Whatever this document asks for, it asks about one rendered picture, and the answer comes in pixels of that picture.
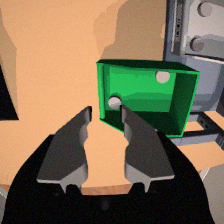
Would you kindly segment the green bin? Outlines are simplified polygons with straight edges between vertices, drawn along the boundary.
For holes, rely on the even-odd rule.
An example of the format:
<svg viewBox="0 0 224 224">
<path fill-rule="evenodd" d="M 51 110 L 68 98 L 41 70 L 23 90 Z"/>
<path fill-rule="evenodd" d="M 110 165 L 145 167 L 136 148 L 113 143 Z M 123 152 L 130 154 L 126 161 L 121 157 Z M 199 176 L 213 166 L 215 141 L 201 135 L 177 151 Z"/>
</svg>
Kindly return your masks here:
<svg viewBox="0 0 224 224">
<path fill-rule="evenodd" d="M 100 59 L 96 65 L 101 122 L 124 133 L 120 107 L 112 109 L 108 105 L 109 98 L 117 95 L 121 98 L 121 105 L 127 106 L 167 137 L 183 136 L 199 71 L 180 62 L 158 60 Z M 158 82 L 156 71 L 169 72 L 169 80 Z"/>
</svg>

